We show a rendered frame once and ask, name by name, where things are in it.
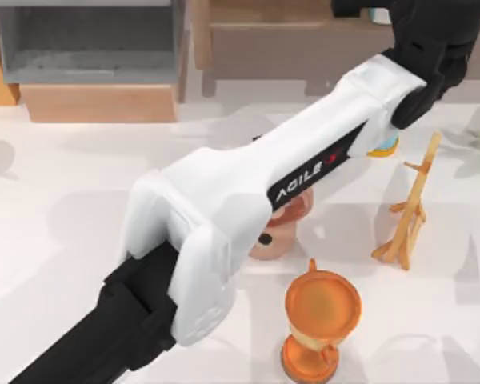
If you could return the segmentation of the pale blue cup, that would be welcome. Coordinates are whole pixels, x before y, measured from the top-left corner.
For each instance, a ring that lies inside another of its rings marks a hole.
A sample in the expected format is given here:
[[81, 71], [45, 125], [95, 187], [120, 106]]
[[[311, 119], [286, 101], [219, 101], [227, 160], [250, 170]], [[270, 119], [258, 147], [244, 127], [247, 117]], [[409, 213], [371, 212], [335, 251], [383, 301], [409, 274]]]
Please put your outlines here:
[[391, 24], [390, 12], [387, 8], [370, 8], [369, 15], [373, 24], [384, 26]]

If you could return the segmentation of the blue and yellow cup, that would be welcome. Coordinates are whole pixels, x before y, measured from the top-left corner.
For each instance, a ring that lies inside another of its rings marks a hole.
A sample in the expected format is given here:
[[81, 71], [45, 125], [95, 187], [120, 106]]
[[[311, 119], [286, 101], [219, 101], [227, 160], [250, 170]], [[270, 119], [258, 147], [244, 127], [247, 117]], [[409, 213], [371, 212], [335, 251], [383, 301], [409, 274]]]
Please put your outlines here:
[[371, 158], [386, 158], [391, 156], [397, 149], [399, 144], [399, 136], [394, 135], [385, 140], [374, 150], [371, 150], [366, 155]]

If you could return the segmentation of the wooden open shelf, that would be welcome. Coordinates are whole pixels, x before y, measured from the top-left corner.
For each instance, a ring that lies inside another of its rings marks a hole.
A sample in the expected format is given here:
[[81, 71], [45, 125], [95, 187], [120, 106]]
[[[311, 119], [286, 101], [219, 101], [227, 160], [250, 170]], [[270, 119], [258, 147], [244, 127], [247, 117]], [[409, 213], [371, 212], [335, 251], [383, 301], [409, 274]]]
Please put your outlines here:
[[242, 101], [297, 101], [393, 43], [368, 9], [337, 16], [346, 0], [185, 0], [190, 52], [186, 101], [231, 92]]

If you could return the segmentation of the wooden easel stand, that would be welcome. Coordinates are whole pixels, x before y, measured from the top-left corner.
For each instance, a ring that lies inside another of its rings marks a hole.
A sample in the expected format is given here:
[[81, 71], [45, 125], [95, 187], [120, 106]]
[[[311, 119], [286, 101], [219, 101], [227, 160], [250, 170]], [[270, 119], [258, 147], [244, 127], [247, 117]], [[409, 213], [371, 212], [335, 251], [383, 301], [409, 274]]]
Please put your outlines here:
[[402, 269], [410, 269], [410, 256], [422, 225], [426, 222], [422, 192], [441, 140], [439, 132], [432, 135], [420, 164], [404, 162], [404, 166], [416, 172], [416, 177], [406, 200], [390, 206], [390, 212], [401, 216], [392, 239], [372, 251], [373, 259], [388, 263], [398, 261]]

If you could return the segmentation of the pink rounded cup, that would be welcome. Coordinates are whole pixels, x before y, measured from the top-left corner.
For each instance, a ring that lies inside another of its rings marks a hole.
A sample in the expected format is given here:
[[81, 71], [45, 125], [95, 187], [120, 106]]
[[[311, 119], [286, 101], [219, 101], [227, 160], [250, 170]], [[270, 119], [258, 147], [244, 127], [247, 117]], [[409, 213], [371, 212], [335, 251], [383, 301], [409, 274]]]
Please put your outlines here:
[[304, 190], [271, 217], [249, 256], [261, 261], [280, 258], [296, 243], [298, 221], [308, 215], [314, 204], [313, 188]]

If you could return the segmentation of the orange trophy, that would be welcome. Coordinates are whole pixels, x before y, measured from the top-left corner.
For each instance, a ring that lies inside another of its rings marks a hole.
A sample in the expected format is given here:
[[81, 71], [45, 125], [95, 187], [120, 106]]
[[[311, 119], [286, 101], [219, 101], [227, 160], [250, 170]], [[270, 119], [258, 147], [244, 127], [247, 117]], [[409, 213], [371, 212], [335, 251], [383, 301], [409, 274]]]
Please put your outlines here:
[[286, 376], [296, 384], [327, 384], [340, 361], [338, 345], [359, 323], [359, 292], [312, 258], [287, 289], [284, 305], [290, 333], [280, 359]]

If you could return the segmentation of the grey cabinet with dark inside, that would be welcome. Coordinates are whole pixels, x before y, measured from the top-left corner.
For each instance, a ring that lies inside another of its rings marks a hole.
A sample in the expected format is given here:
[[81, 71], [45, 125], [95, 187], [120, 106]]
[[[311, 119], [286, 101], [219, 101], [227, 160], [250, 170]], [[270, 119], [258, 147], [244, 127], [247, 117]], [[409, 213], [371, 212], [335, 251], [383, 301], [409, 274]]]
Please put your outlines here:
[[186, 0], [0, 0], [4, 80], [171, 84]]

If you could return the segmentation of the pale wooden drawer front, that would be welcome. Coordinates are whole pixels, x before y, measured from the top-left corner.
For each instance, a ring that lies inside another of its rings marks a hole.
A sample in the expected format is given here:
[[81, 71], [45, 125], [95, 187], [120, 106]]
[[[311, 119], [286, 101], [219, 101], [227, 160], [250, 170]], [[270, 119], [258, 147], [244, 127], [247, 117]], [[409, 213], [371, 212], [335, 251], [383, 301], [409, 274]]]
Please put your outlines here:
[[33, 122], [176, 122], [177, 85], [21, 84]]

